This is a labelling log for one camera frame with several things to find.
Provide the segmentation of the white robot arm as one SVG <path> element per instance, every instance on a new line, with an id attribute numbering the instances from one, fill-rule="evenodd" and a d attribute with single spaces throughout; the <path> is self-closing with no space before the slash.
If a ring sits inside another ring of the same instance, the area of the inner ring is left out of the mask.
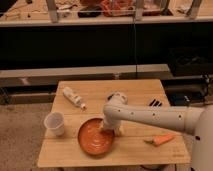
<path id="1" fill-rule="evenodd" d="M 131 106 L 127 96 L 115 92 L 103 106 L 103 130 L 118 130 L 121 121 L 132 121 L 194 137 L 190 171 L 213 171 L 213 105 L 187 106 Z"/>

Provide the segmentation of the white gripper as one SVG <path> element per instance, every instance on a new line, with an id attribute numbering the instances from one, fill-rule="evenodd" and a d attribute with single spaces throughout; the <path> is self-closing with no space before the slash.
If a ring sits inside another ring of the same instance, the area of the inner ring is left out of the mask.
<path id="1" fill-rule="evenodd" d="M 101 122 L 100 129 L 102 131 L 113 131 L 116 136 L 123 135 L 121 121 L 105 116 Z"/>

